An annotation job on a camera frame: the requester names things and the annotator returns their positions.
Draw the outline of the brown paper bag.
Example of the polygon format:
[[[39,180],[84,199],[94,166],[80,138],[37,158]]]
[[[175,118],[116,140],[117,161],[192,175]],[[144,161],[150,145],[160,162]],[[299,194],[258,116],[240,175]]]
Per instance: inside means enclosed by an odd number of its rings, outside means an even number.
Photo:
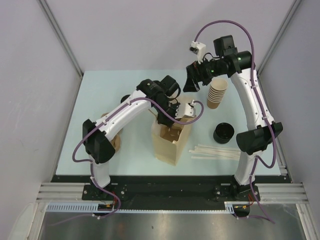
[[[159,124],[155,119],[151,126],[153,152],[156,159],[176,166],[188,142],[191,124],[173,123],[171,127]]]

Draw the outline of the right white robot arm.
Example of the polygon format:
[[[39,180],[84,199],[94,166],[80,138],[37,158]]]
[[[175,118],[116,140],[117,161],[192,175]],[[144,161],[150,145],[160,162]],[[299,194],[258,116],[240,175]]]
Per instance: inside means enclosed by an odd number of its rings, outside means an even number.
[[[197,59],[186,67],[186,82],[183,92],[198,92],[200,85],[207,86],[214,77],[227,75],[238,92],[242,103],[247,131],[236,135],[240,148],[237,170],[233,176],[236,185],[230,188],[231,196],[242,201],[249,194],[247,185],[254,181],[254,158],[259,157],[269,144],[274,145],[282,132],[281,122],[275,122],[262,99],[258,84],[253,54],[238,51],[231,35],[217,38],[213,42],[218,58],[207,60],[206,45],[192,41],[189,50]]]

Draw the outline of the single brown pulp cup carrier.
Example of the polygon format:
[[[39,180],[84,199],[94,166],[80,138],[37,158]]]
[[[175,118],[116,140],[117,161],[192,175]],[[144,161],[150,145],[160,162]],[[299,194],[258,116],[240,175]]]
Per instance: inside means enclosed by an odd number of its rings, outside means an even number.
[[[160,137],[171,143],[177,143],[179,141],[182,128],[179,127],[167,127],[163,126],[160,130]]]

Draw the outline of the brown pulp cup carrier stack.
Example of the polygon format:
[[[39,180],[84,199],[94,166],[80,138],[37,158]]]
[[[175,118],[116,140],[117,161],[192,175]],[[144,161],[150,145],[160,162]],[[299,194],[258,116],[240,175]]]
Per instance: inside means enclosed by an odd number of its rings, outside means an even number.
[[[115,149],[115,153],[117,153],[121,148],[121,133],[122,132],[123,132],[123,129],[121,129],[111,141],[111,144]]]

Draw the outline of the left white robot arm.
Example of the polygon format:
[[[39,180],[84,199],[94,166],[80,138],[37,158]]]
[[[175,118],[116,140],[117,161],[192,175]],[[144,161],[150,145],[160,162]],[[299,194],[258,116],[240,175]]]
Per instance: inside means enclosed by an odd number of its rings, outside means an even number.
[[[171,103],[175,92],[181,88],[174,78],[167,75],[161,81],[143,80],[136,90],[129,95],[117,108],[95,122],[87,119],[82,124],[82,137],[85,151],[92,160],[92,176],[96,185],[93,194],[100,200],[110,196],[111,182],[109,160],[116,150],[112,145],[113,138],[140,113],[154,107],[159,124],[171,127],[179,103]]]

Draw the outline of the black cup lid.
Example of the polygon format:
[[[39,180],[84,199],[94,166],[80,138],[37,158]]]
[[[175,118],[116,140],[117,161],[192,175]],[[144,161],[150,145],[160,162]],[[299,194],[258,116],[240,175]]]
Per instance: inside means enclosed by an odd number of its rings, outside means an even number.
[[[129,97],[130,97],[129,94],[123,96],[123,97],[121,98],[121,100],[120,100],[120,103],[122,104],[122,103],[123,103],[125,100],[127,100]]]

